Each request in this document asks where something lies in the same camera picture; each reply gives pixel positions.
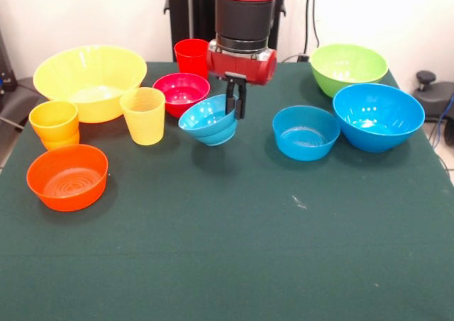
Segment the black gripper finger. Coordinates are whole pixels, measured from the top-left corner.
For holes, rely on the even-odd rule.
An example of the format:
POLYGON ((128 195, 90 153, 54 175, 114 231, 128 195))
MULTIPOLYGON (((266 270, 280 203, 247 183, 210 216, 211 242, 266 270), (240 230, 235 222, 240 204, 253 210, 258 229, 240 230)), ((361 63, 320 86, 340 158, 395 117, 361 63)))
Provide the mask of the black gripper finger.
POLYGON ((238 99, 236 100, 236 119, 244 119, 245 117, 245 100, 246 100, 246 84, 239 84, 238 99))
POLYGON ((236 109, 236 99, 234 97, 235 86, 235 81, 233 79, 229 79, 226 87, 226 115, 228 115, 230 112, 234 112, 236 109))

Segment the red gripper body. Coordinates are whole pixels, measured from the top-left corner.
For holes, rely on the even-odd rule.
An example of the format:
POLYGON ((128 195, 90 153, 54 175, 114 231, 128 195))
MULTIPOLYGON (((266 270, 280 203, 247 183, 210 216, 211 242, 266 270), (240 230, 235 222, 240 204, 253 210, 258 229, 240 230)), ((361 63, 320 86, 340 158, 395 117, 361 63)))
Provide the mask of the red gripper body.
POLYGON ((247 83, 266 85, 274 76, 277 67, 277 51, 266 49, 259 54, 217 52, 209 48, 208 69, 214 75, 225 79, 227 76, 244 77, 247 83))

